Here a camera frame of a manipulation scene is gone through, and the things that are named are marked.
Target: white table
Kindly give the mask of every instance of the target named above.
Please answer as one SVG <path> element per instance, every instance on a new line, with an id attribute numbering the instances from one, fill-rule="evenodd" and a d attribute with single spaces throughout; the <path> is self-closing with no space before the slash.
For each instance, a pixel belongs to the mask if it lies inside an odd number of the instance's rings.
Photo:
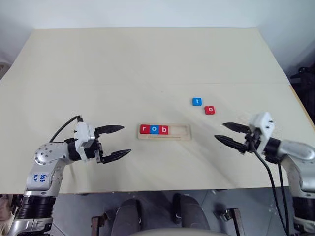
<path id="1" fill-rule="evenodd" d="M 66 167 L 61 192 L 270 186 L 254 155 L 213 136 L 242 142 L 221 124 L 247 124 L 261 111 L 275 121 L 273 137 L 315 146 L 313 124 L 254 28 L 36 29 L 1 84 L 3 193 L 23 192 L 34 151 L 78 114 L 95 127 L 124 125 L 100 141 L 107 154 L 132 152 L 106 165 Z M 192 106 L 193 97 L 216 114 Z M 140 123 L 187 123 L 192 140 L 139 140 Z"/>

